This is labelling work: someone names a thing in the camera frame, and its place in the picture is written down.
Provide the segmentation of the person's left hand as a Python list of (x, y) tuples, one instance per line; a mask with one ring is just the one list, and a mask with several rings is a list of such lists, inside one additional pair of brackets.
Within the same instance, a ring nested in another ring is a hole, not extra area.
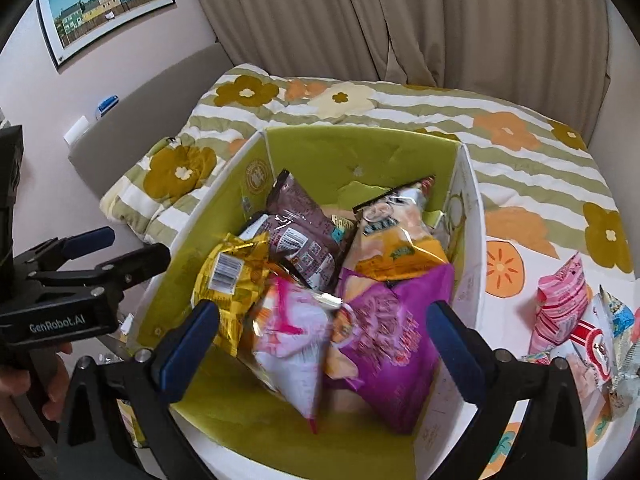
[[(59, 344), (56, 349), (55, 374), (47, 384), (48, 400), (42, 407), (42, 414), (50, 422), (59, 422), (64, 410), (65, 397), (70, 384), (70, 375), (60, 354), (71, 354), (70, 342)], [(40, 448), (40, 439), (27, 426), (24, 417), (15, 405), (14, 399), (28, 393), (32, 381), (28, 370), (14, 370), (1, 367), (1, 420), (12, 440), (28, 448)]]

